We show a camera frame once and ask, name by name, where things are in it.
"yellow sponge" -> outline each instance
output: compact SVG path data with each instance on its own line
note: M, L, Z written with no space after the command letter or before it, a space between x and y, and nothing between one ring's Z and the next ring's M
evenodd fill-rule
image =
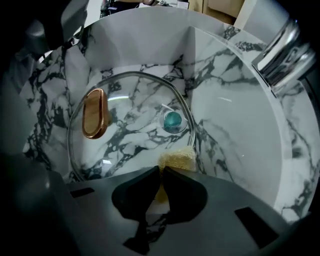
M162 177L164 168L166 166L172 168L179 168L186 171L196 171L196 153L193 146L186 146L175 151L167 151L160 155L158 159L158 166L160 169L160 176ZM168 196L161 184L160 188L155 195L155 199L159 203L163 203L168 200Z

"chrome faucet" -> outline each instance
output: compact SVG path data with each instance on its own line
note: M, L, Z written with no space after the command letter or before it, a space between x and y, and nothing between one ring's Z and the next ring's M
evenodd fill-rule
M315 62L315 52L303 40L297 21L289 19L252 65L277 94L289 90L289 82L300 78Z

